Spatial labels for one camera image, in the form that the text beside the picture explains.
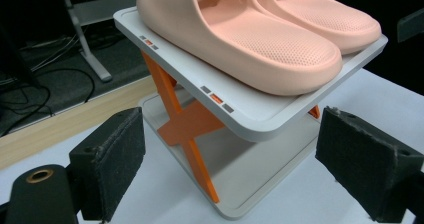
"dark floor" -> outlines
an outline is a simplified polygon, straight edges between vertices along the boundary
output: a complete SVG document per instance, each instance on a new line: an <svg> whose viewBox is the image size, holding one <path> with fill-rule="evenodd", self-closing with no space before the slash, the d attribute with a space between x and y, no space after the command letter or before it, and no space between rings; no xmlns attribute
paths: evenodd
<svg viewBox="0 0 424 224"><path fill-rule="evenodd" d="M113 79L105 83L98 78L80 55L77 42L58 60L34 72L40 87L20 82L0 86L0 136L149 74L139 49L114 27L113 22L90 26L86 37L91 51ZM42 48L31 48L21 54L34 68L69 41L68 38ZM0 80L8 78L0 73Z"/></svg>

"sandal pair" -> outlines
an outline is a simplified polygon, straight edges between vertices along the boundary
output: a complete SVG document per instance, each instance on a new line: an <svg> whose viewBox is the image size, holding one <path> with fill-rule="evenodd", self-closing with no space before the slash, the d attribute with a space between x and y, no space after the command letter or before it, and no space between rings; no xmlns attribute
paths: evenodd
<svg viewBox="0 0 424 224"><path fill-rule="evenodd" d="M253 88L283 96L319 89L340 72L342 53L381 35L370 16L333 0L137 0L137 9L169 42Z"/></svg>

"table surface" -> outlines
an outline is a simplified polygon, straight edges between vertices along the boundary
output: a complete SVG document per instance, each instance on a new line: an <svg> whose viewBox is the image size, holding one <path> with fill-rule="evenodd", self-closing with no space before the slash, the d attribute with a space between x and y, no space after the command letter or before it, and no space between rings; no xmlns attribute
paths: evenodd
<svg viewBox="0 0 424 224"><path fill-rule="evenodd" d="M315 92L300 96L275 96L255 90L161 38L142 21L136 7L114 14L117 28L153 58L191 95L205 105L235 134L250 141L276 137L286 126L304 116L324 96L383 51L387 38L359 53L343 57L343 69L332 81ZM224 103L218 104L202 87ZM224 105L234 111L228 112Z"/></svg>
<svg viewBox="0 0 424 224"><path fill-rule="evenodd" d="M424 97L359 70L319 102L355 114L424 153ZM0 203L13 181L46 164L69 164L68 153L95 127L0 171ZM146 156L111 223L325 223L372 222L362 207L311 153L246 216L223 219L145 124ZM98 223L84 221L80 223ZM402 223L412 224L408 211Z"/></svg>

